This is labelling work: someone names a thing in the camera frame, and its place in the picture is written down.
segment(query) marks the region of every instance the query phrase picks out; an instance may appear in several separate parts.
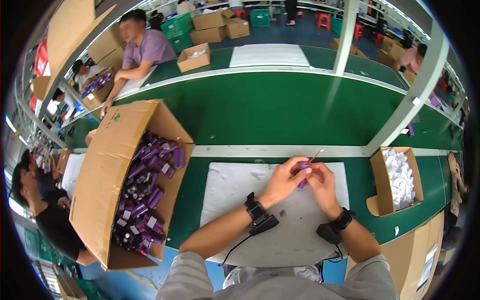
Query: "white label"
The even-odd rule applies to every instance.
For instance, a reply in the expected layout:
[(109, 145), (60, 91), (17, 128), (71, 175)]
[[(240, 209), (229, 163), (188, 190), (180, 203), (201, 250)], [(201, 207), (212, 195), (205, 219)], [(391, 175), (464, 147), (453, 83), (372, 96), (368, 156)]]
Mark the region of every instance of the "white label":
[(165, 165), (164, 165), (163, 168), (162, 168), (162, 173), (163, 173), (163, 174), (166, 174), (169, 167), (170, 167), (170, 165), (169, 165), (168, 163), (165, 163)]
[(139, 234), (138, 229), (137, 229), (137, 227), (135, 227), (135, 225), (130, 226), (130, 230), (135, 235)]
[(131, 214), (132, 214), (132, 213), (131, 213), (129, 210), (125, 210), (125, 211), (123, 211), (123, 218), (124, 218), (125, 220), (130, 219), (130, 215), (131, 215)]
[(155, 223), (156, 223), (155, 217), (151, 216), (151, 217), (150, 217), (150, 220), (148, 220), (147, 226), (149, 226), (150, 228), (153, 228), (153, 226), (155, 225)]
[(125, 221), (122, 220), (122, 219), (118, 219), (117, 224), (120, 225), (120, 226), (122, 226), (122, 227), (124, 227), (125, 225), (127, 225), (127, 222), (125, 222)]

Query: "workstation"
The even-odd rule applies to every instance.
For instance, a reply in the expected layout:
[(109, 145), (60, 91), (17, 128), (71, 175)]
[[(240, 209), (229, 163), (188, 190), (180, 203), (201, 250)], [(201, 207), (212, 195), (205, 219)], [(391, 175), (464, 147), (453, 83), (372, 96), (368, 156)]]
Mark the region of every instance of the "workstation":
[[(75, 4), (66, 0), (62, 6), (85, 9), (83, 2), (88, 1)], [(97, 18), (93, 16), (91, 23), (84, 26), (85, 32), (71, 38), (69, 47), (57, 47), (53, 58), (49, 54), (50, 78), (45, 86), (34, 89), (34, 94), (43, 100), (41, 105), (46, 109), (49, 102), (53, 102), (49, 100), (50, 95), (59, 86), (75, 102), (73, 108), (69, 108), (70, 115), (56, 118), (58, 122), (54, 125), (58, 130), (47, 134), (55, 145), (49, 151), (57, 151), (63, 160), (59, 163), (63, 175), (60, 187), (76, 208), (70, 212), (73, 228), (103, 269), (123, 272), (140, 267), (165, 268), (165, 260), (161, 263), (165, 253), (178, 250), (200, 227), (241, 205), (247, 190), (261, 193), (275, 165), (285, 163), (293, 155), (313, 158), (320, 152), (313, 163), (324, 162), (335, 174), (338, 202), (356, 213), (355, 219), (386, 249), (385, 253), (390, 254), (388, 251), (395, 248), (404, 250), (407, 239), (429, 241), (428, 245), (408, 248), (417, 260), (404, 264), (408, 272), (416, 274), (418, 289), (398, 284), (405, 279), (396, 277), (394, 272), (405, 269), (391, 271), (401, 299), (420, 299), (432, 281), (432, 265), (439, 260), (443, 209), (451, 200), (447, 154), (456, 153), (462, 163), (463, 124), (456, 108), (463, 106), (466, 95), (446, 61), (449, 45), (443, 31), (435, 21), (428, 36), (420, 28), (415, 30), (413, 34), (421, 43), (426, 40), (429, 51), (420, 72), (410, 76), (392, 67), (402, 57), (401, 51), (406, 51), (398, 45), (403, 39), (398, 30), (411, 30), (413, 25), (390, 17), (392, 24), (395, 21), (400, 25), (395, 30), (388, 29), (392, 38), (385, 36), (378, 46), (369, 33), (373, 29), (365, 29), (376, 27), (378, 16), (368, 15), (371, 11), (387, 16), (396, 11), (384, 1), (367, 4), (351, 0), (339, 8), (337, 3), (299, 0), (297, 8), (302, 15), (297, 16), (293, 28), (278, 24), (285, 20), (281, 14), (283, 1), (244, 0), (242, 3), (247, 9), (244, 14), (228, 9), (228, 2), (207, 2), (198, 3), (194, 17), (186, 14), (166, 18), (162, 32), (179, 58), (152, 66), (142, 78), (127, 80), (105, 115), (102, 108), (114, 86), (116, 72), (122, 68), (126, 51), (118, 24), (121, 16), (109, 15), (109, 12)], [(144, 9), (147, 18), (154, 10), (170, 16), (176, 4), (177, 1), (164, 1), (160, 5), (143, 1), (132, 10)], [(66, 19), (61, 15), (62, 6), (48, 30), (48, 41), (52, 45), (57, 42), (55, 38), (61, 36), (55, 32), (58, 28), (54, 25), (64, 24)], [(319, 20), (321, 13), (329, 14), (328, 27), (317, 26), (324, 21)], [(253, 18), (257, 16), (268, 19), (269, 26), (264, 23), (256, 26), (259, 23)], [(330, 28), (333, 18), (342, 20), (338, 33)], [(358, 24), (362, 28), (360, 35)], [(286, 30), (290, 29), (312, 30), (314, 36), (325, 38), (313, 42), (298, 38), (292, 42), (282, 36), (288, 35)], [(250, 42), (262, 40), (273, 31), (280, 33), (272, 34), (267, 43)], [(71, 71), (78, 59), (86, 65), (91, 59), (94, 65), (105, 68), (109, 72), (106, 82), (80, 93)], [(457, 102), (456, 108), (446, 101), (438, 104), (439, 101), (431, 100), (443, 70), (447, 69), (463, 99)], [(157, 115), (159, 120), (168, 121), (155, 122)], [(125, 176), (133, 171), (131, 160), (134, 167), (138, 166), (139, 161), (133, 157), (139, 143), (153, 144), (142, 136), (145, 129), (165, 137), (168, 143), (173, 142), (169, 149), (177, 147), (185, 152), (181, 166), (176, 158), (169, 161), (170, 165), (166, 163), (174, 169), (173, 175), (162, 177), (170, 172), (162, 169), (163, 174), (159, 174), (156, 181), (165, 195), (151, 210), (152, 215), (159, 214), (157, 219), (163, 220), (165, 238), (154, 244), (150, 255), (146, 255), (152, 260), (112, 244), (113, 223), (122, 220), (115, 214), (122, 200), (118, 192), (108, 192), (113, 186), (123, 186)], [(381, 196), (379, 184), (384, 181), (379, 177), (388, 177), (388, 174), (379, 173), (373, 158), (386, 150), (383, 147), (393, 147), (411, 156), (408, 161), (413, 178), (418, 179), (415, 186), (420, 189), (416, 191), (415, 201), (411, 199), (412, 203), (406, 208), (392, 207), (388, 211), (382, 204), (385, 197)], [(118, 163), (107, 158), (110, 156), (126, 159)], [(115, 176), (112, 176), (113, 170), (117, 172)], [(106, 180), (109, 177), (115, 177), (116, 181)], [(351, 260), (342, 243), (339, 248), (325, 240), (310, 245), (309, 241), (318, 237), (314, 232), (317, 226), (327, 223), (328, 219), (318, 206), (306, 204), (295, 208), (300, 198), (313, 197), (309, 191), (308, 187), (295, 191), (268, 211), (280, 221), (278, 228), (262, 233), (264, 239), (271, 242), (259, 243), (260, 237), (254, 237), (232, 251), (227, 259), (227, 250), (248, 236), (245, 231), (208, 261), (221, 263), (227, 259), (227, 264), (232, 265), (286, 267), (313, 265), (338, 255), (337, 258), (346, 259), (346, 270), (350, 269)], [(94, 203), (103, 201), (102, 197), (107, 194), (108, 204), (93, 212)], [(229, 205), (222, 206), (222, 199), (229, 198)], [(93, 228), (99, 228), (98, 233), (92, 234)], [(296, 236), (302, 228), (312, 234)], [(279, 230), (292, 238), (282, 238)], [(301, 255), (293, 255), (298, 250)], [(425, 259), (432, 261), (427, 270), (429, 275), (422, 279), (424, 266), (418, 261), (425, 262)], [(88, 274), (87, 268), (89, 266), (80, 267), (85, 274)]]

